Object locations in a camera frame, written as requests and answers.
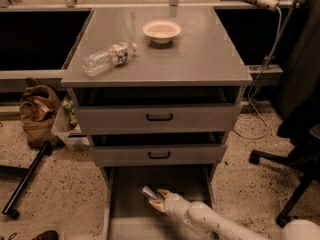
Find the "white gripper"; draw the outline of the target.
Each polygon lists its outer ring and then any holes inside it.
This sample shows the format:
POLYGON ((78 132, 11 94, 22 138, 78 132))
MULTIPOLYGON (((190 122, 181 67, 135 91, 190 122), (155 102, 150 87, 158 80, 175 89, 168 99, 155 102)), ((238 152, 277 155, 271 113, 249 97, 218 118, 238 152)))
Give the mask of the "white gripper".
POLYGON ((158 189, 157 193, 164 199, 149 200, 149 204, 159 212, 166 213, 170 217, 177 219, 187 219, 189 217, 188 210, 191 203, 176 193, 172 193, 166 189, 158 189))

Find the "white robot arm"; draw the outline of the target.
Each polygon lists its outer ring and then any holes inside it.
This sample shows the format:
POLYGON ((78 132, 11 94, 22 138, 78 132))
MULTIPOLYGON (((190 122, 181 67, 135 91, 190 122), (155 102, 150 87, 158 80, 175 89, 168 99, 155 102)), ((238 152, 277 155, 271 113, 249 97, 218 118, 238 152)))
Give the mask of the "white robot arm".
MULTIPOLYGON (((215 232, 224 240, 270 240, 219 215, 203 202, 187 201, 165 189, 153 191, 145 186, 143 192, 151 206, 196 232, 215 232)), ((293 220, 282 229, 278 240, 320 240, 320 226, 308 220, 293 220)))

